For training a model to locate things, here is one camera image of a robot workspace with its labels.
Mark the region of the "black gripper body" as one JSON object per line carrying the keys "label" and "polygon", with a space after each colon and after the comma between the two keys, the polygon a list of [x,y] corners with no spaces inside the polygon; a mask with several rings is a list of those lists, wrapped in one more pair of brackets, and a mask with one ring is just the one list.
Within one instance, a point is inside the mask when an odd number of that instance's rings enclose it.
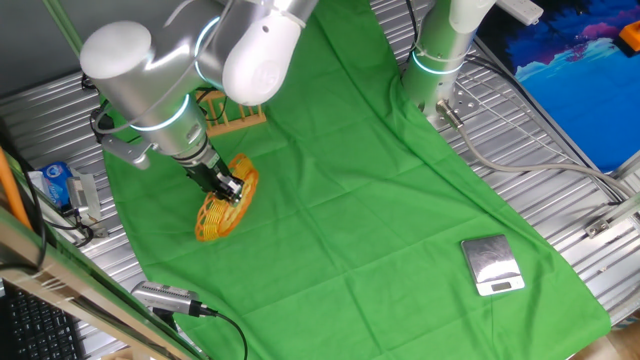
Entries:
{"label": "black gripper body", "polygon": [[183,167],[188,177],[204,192],[212,192],[216,196],[225,194],[222,178],[226,175],[226,165],[218,153],[203,153],[199,158],[184,160]]}

